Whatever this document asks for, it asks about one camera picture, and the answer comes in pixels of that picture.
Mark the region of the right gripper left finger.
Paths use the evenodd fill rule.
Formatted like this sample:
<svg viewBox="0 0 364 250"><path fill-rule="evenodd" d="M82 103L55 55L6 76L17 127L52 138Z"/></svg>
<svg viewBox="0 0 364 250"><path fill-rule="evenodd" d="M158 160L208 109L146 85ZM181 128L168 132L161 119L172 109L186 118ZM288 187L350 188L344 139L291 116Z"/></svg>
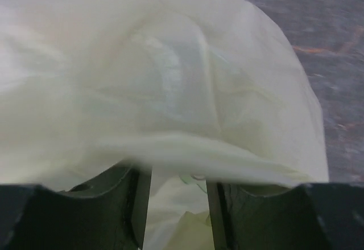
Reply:
<svg viewBox="0 0 364 250"><path fill-rule="evenodd" d="M2 249L142 249L151 174L113 166L69 191L1 186Z"/></svg>

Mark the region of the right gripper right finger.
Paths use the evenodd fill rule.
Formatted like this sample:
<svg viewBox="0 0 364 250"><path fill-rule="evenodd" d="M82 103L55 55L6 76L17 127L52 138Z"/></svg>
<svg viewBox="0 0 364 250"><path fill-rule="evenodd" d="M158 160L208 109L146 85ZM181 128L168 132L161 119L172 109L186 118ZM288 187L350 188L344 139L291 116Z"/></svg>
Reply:
<svg viewBox="0 0 364 250"><path fill-rule="evenodd" d="M272 195L206 186L215 249L363 249L363 183L305 183Z"/></svg>

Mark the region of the green avocado print plastic bag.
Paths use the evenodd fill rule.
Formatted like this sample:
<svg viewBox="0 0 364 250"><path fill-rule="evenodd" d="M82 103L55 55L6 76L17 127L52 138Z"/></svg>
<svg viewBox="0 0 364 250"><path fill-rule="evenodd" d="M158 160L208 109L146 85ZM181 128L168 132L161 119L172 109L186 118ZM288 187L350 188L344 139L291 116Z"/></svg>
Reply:
<svg viewBox="0 0 364 250"><path fill-rule="evenodd" d="M147 249L212 249L205 178L327 182L320 103L246 0L1 0L1 183L152 169Z"/></svg>

